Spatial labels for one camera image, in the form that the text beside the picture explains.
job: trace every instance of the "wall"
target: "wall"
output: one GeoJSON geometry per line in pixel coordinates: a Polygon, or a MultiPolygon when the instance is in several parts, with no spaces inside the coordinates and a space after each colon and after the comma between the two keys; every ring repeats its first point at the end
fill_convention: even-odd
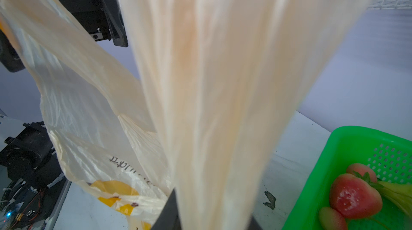
{"type": "Polygon", "coordinates": [[[412,10],[368,10],[299,111],[329,131],[359,125],[412,140],[412,10]]]}

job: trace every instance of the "strawberry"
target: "strawberry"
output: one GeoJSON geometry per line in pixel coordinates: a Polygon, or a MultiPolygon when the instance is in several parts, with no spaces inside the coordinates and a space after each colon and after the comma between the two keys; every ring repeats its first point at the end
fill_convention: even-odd
{"type": "Polygon", "coordinates": [[[329,204],[345,218],[367,218],[382,209],[382,197],[371,185],[369,173],[363,178],[352,174],[342,174],[332,183],[329,204]]]}
{"type": "Polygon", "coordinates": [[[319,221],[325,230],[348,230],[344,217],[330,207],[319,210],[319,221]]]}
{"type": "Polygon", "coordinates": [[[358,172],[361,176],[364,176],[366,172],[369,173],[370,181],[373,183],[377,183],[378,179],[376,177],[376,173],[368,166],[361,164],[361,163],[355,163],[346,169],[346,172],[348,174],[353,174],[354,176],[357,176],[355,172],[358,172]]]}

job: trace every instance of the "table surface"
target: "table surface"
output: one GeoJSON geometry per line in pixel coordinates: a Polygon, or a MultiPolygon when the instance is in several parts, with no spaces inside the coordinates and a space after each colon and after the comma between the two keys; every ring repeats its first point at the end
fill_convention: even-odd
{"type": "MultiPolygon", "coordinates": [[[[260,185],[253,215],[263,230],[281,230],[330,132],[299,112],[273,152],[260,185]],[[275,197],[274,207],[265,205],[275,197]]],[[[55,230],[126,230],[126,216],[109,208],[72,183],[54,226],[55,230]]]]}

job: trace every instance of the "translucent plastic bag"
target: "translucent plastic bag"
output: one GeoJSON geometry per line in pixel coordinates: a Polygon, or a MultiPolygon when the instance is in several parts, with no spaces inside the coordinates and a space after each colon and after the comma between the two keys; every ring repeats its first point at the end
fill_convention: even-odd
{"type": "Polygon", "coordinates": [[[173,187],[140,82],[58,0],[0,0],[0,28],[36,80],[66,177],[150,228],[173,187]]]}
{"type": "Polygon", "coordinates": [[[370,0],[120,2],[183,228],[244,229],[294,109],[370,0]]]}

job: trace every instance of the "green basket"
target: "green basket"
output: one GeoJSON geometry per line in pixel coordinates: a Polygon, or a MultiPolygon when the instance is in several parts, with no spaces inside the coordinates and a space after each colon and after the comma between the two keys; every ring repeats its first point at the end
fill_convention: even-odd
{"type": "MultiPolygon", "coordinates": [[[[334,130],[282,229],[322,230],[319,209],[329,206],[332,182],[353,163],[368,165],[382,181],[411,184],[412,142],[360,126],[334,130]]],[[[374,218],[391,230],[409,230],[405,214],[388,200],[383,202],[382,211],[374,218]]],[[[368,219],[351,221],[348,227],[349,230],[386,230],[368,219]]]]}

